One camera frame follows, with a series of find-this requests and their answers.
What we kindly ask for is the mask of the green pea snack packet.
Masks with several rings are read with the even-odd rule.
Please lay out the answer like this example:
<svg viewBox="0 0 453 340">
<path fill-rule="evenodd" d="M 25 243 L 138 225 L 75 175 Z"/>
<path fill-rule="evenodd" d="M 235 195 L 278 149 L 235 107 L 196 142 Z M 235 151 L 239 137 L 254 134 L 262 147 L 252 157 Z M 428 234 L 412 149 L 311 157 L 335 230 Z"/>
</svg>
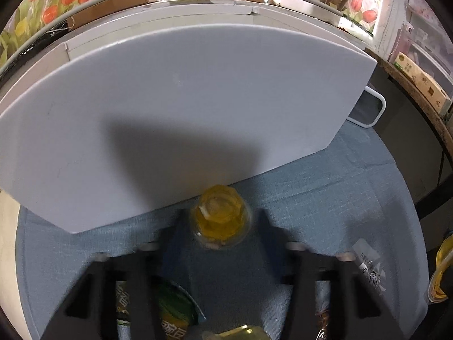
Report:
<svg viewBox="0 0 453 340">
<path fill-rule="evenodd" d="M 166 339 L 184 339 L 190 327 L 206 320 L 192 296 L 181 286 L 159 277 L 161 291 L 157 295 L 162 329 Z M 125 281 L 116 282 L 117 329 L 119 339 L 130 339 L 131 298 Z"/>
</svg>

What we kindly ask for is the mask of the clear pack braised meat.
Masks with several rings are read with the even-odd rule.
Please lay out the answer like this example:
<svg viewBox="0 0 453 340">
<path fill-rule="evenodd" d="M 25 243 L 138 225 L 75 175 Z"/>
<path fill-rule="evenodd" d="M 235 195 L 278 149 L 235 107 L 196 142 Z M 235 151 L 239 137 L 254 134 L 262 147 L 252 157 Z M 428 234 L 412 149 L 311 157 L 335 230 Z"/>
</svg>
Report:
<svg viewBox="0 0 453 340">
<path fill-rule="evenodd" d="M 386 273 L 383 269 L 383 257 L 372 248 L 364 238 L 358 239 L 351 248 L 351 252 L 356 257 L 362 274 L 367 278 L 371 286 L 383 294 L 386 291 Z M 318 334 L 317 339 L 327 339 L 327 326 L 329 323 L 329 281 L 318 281 L 316 283 L 316 317 Z"/>
</svg>

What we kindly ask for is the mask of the yellow jelly cup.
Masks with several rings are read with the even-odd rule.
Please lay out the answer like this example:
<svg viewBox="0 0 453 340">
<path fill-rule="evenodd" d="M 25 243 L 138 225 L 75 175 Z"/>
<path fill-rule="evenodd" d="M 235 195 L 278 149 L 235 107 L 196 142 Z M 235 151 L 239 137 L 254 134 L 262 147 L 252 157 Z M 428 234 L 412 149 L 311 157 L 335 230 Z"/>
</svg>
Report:
<svg viewBox="0 0 453 340">
<path fill-rule="evenodd" d="M 452 230 L 450 229 L 435 257 L 435 272 L 428 286 L 431 303 L 444 302 L 452 298 Z"/>
<path fill-rule="evenodd" d="M 194 236 L 207 249 L 228 249 L 249 233 L 252 212 L 231 186 L 216 185 L 205 190 L 190 213 Z"/>
</svg>

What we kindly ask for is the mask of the green jelly cup front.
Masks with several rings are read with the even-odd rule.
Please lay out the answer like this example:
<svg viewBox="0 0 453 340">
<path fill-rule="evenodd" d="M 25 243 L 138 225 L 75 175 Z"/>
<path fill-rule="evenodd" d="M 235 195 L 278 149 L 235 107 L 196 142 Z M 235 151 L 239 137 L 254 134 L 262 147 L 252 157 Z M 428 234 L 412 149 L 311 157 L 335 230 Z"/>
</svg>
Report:
<svg viewBox="0 0 453 340">
<path fill-rule="evenodd" d="M 221 333 L 205 331 L 203 340 L 271 340 L 271 337 L 260 326 L 239 326 Z"/>
</svg>

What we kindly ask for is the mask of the blue tablecloth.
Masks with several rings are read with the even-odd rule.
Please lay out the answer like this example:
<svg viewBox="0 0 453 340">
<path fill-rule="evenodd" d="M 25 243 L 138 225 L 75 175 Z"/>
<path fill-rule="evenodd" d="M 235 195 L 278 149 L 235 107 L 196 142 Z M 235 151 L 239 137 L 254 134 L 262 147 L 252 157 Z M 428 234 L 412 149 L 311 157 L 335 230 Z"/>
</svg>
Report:
<svg viewBox="0 0 453 340">
<path fill-rule="evenodd" d="M 315 252 L 350 251 L 363 239 L 381 258 L 383 296 L 402 332 L 410 336 L 417 329 L 428 309 L 425 241 L 408 187 L 374 130 L 344 123 L 327 149 L 237 183 L 236 190 L 250 207 L 267 210 L 275 225 Z M 119 256 L 153 240 L 176 210 L 171 206 L 71 234 L 21 209 L 16 269 L 31 337 L 41 337 L 96 252 Z M 188 331 L 188 339 L 246 324 L 279 337 L 291 289 L 273 278 L 255 231 L 219 251 L 188 236 L 170 278 L 206 316 Z"/>
</svg>

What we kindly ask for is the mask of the white storage box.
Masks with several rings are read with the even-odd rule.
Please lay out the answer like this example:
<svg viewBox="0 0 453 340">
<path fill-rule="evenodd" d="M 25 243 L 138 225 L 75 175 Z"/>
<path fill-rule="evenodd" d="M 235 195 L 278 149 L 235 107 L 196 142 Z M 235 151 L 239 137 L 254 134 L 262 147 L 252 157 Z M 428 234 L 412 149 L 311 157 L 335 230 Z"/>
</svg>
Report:
<svg viewBox="0 0 453 340">
<path fill-rule="evenodd" d="M 69 233 L 166 207 L 325 149 L 375 66 L 280 8 L 132 8 L 4 85 L 1 188 Z"/>
</svg>

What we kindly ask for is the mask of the granite side counter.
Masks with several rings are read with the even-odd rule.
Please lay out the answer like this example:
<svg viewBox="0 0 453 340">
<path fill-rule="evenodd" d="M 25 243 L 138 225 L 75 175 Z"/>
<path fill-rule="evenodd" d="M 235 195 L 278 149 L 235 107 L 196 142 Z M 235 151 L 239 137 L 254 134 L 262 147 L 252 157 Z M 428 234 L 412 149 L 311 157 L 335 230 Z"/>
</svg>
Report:
<svg viewBox="0 0 453 340">
<path fill-rule="evenodd" d="M 406 76 L 401 73 L 394 65 L 391 65 L 385 59 L 379 57 L 370 48 L 365 48 L 365 53 L 377 61 L 377 65 L 388 76 L 391 81 L 400 91 L 402 91 L 407 99 L 416 107 L 420 115 L 423 116 L 425 122 L 435 134 L 439 144 L 445 151 L 449 162 L 452 163 L 452 134 L 449 132 L 444 119 L 436 112 L 434 107 L 423 96 L 422 92 L 409 81 Z"/>
</svg>

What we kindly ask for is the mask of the beige patterned carton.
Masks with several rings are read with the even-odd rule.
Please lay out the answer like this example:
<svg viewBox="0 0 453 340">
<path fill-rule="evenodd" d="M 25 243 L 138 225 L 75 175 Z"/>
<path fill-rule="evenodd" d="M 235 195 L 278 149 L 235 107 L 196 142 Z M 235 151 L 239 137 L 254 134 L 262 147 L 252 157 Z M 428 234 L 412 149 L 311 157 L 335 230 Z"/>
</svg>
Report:
<svg viewBox="0 0 453 340">
<path fill-rule="evenodd" d="M 396 54 L 393 64 L 417 87 L 439 115 L 447 114 L 452 100 L 432 76 L 402 52 Z"/>
</svg>

